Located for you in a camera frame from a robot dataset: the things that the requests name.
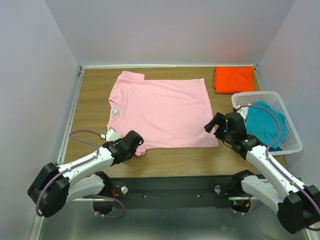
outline screw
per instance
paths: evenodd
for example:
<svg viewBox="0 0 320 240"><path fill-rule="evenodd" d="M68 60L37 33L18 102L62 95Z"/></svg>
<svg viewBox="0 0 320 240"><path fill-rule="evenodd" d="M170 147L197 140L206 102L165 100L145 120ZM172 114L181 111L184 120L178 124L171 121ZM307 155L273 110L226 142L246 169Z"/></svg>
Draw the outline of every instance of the screw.
<svg viewBox="0 0 320 240"><path fill-rule="evenodd" d="M121 188L121 192L122 192L123 194L126 194L126 193L128 192L128 188L127 188L126 186L123 186L123 187Z"/></svg>
<svg viewBox="0 0 320 240"><path fill-rule="evenodd" d="M218 194L218 193L220 193L221 192L221 187L219 186L219 185L216 185L215 187L214 187L214 191Z"/></svg>

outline wooden tabletop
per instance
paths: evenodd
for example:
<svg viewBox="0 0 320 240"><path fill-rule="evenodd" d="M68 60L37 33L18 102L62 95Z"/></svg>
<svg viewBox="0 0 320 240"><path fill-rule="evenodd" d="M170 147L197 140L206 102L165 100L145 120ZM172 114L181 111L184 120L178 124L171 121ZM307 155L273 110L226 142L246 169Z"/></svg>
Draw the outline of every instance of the wooden tabletop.
<svg viewBox="0 0 320 240"><path fill-rule="evenodd" d="M71 131L86 129L105 134L111 110L108 98L122 71L145 74L146 80L204 78L213 115L216 112L230 113L233 110L232 95L215 93L213 88L214 69L214 67L86 69ZM254 87L256 91L260 90L256 78L254 78ZM93 142L98 146L103 144L103 141L94 134L77 133L75 137ZM93 151L92 146L69 140L64 163L70 163ZM287 168L282 155L275 158ZM132 159L104 169L104 171L112 178L134 178L233 175L246 169L255 174L260 173L254 166L243 160L239 154L219 141L219 147L212 148L149 149L143 156L134 156Z"/></svg>

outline gray wall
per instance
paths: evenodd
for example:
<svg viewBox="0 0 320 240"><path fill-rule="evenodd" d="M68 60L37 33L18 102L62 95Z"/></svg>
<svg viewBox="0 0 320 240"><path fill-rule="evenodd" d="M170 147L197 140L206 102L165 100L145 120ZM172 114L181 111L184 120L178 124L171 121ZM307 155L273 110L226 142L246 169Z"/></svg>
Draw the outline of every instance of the gray wall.
<svg viewBox="0 0 320 240"><path fill-rule="evenodd" d="M0 239L29 239L27 189L56 161L78 65L43 0L1 1Z"/></svg>
<svg viewBox="0 0 320 240"><path fill-rule="evenodd" d="M45 0L77 62L257 64L293 0Z"/></svg>
<svg viewBox="0 0 320 240"><path fill-rule="evenodd" d="M285 157L289 170L320 188L320 1L296 0L258 66L263 90L278 92L303 150Z"/></svg>

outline metal floor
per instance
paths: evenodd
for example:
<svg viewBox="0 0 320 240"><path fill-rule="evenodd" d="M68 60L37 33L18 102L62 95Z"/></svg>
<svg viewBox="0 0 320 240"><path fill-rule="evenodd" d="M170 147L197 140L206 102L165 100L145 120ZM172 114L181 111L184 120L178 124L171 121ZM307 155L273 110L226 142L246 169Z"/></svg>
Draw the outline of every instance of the metal floor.
<svg viewBox="0 0 320 240"><path fill-rule="evenodd" d="M286 232L266 206L245 216L225 208L199 207L128 209L122 218L102 219L94 215L92 201L87 200L73 201L46 218L39 239L308 240L308 236L305 230Z"/></svg>

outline laundry basket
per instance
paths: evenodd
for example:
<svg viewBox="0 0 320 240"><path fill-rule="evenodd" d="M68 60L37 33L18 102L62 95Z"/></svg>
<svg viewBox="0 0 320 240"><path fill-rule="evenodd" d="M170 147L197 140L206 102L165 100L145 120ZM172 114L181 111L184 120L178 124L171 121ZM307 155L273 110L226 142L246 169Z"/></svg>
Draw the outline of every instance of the laundry basket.
<svg viewBox="0 0 320 240"><path fill-rule="evenodd" d="M238 105L248 105L263 101L271 108L285 116L285 126L288 131L286 137L279 145L282 151L272 151L271 155L285 155L298 153L302 150L302 143L297 130L291 120L280 95L274 91L249 91L233 94L231 97L233 107Z"/></svg>

